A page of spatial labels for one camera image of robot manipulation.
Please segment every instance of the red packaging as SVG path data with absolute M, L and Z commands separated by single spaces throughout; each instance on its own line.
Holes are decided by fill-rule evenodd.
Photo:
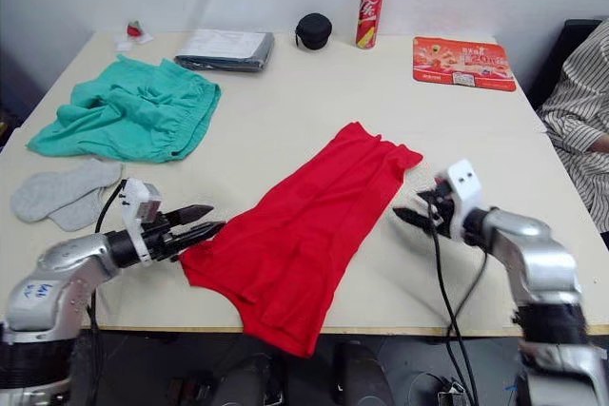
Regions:
M 383 0 L 360 0 L 360 18 L 355 38 L 355 45 L 358 48 L 374 47 L 377 41 L 382 6 Z
M 413 75 L 427 83 L 516 90 L 505 49 L 493 43 L 415 37 Z

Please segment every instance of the striped shirt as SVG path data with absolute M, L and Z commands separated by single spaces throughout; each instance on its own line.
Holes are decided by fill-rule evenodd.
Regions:
M 609 153 L 588 150 L 609 132 L 609 19 L 564 62 L 539 115 L 597 228 L 609 231 Z

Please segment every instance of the red cloth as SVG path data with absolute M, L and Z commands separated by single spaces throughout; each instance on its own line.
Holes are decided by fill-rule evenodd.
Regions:
M 312 160 L 180 258 L 244 333 L 310 357 L 345 268 L 422 155 L 345 126 Z

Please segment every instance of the folded gray cloth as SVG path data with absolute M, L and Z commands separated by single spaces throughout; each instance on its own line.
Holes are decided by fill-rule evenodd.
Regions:
M 66 231 L 94 223 L 102 210 L 104 187 L 121 177 L 118 162 L 89 159 L 64 173 L 37 173 L 27 178 L 10 199 L 10 209 L 24 222 L 50 217 Z

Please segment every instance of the red can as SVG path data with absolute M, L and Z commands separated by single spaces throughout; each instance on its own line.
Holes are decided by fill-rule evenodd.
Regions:
M 358 33 L 355 45 L 358 48 L 372 48 L 377 41 L 379 19 L 383 0 L 361 0 L 360 18 L 358 19 Z

